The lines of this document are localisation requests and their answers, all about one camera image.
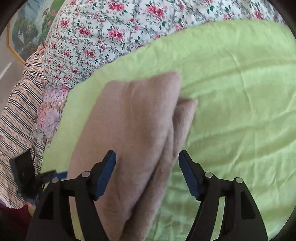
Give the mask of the dark red sleeve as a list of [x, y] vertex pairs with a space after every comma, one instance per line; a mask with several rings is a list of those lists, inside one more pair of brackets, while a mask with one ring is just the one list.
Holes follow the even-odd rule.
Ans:
[[1, 240], [25, 240], [31, 219], [27, 204], [8, 208], [1, 203]]

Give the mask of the floral rose quilt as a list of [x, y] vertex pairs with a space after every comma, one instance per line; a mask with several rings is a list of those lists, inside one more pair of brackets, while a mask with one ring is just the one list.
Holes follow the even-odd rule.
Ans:
[[47, 36], [49, 84], [73, 88], [95, 70], [158, 38], [214, 21], [283, 17], [267, 1], [66, 1]]

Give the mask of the green bed sheet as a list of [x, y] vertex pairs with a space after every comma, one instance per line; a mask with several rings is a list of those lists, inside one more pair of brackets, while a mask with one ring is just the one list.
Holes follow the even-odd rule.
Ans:
[[180, 73], [181, 96], [198, 101], [184, 148], [204, 170], [245, 181], [273, 238], [295, 208], [295, 38], [282, 24], [191, 27], [99, 68], [69, 92], [41, 170], [67, 170], [107, 82], [168, 71]]

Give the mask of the framed landscape painting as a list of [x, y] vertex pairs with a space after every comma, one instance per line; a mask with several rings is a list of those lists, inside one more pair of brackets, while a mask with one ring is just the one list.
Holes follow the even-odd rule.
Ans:
[[6, 43], [11, 53], [24, 64], [44, 44], [64, 0], [29, 0], [11, 18]]

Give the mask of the beige knit sweater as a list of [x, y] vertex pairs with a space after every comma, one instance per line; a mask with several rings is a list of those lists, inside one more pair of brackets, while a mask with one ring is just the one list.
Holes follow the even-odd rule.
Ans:
[[106, 191], [95, 202], [110, 240], [147, 238], [198, 104], [180, 97], [180, 89], [177, 72], [111, 81], [93, 106], [68, 176], [90, 170], [109, 150], [116, 153]]

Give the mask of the pink purple floral pillow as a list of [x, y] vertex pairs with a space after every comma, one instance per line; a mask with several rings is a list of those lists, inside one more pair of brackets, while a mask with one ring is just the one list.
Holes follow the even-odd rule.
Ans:
[[46, 148], [50, 146], [59, 127], [69, 91], [65, 85], [45, 86], [43, 102], [37, 111], [33, 133], [38, 139], [45, 141]]

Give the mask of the plaid checked blanket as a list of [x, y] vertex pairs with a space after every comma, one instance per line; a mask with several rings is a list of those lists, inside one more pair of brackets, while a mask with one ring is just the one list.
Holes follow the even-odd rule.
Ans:
[[32, 128], [44, 95], [43, 56], [38, 50], [26, 60], [23, 76], [1, 114], [1, 201], [9, 208], [24, 205], [16, 193], [10, 159], [31, 149], [35, 170], [41, 170], [45, 142], [33, 134]]

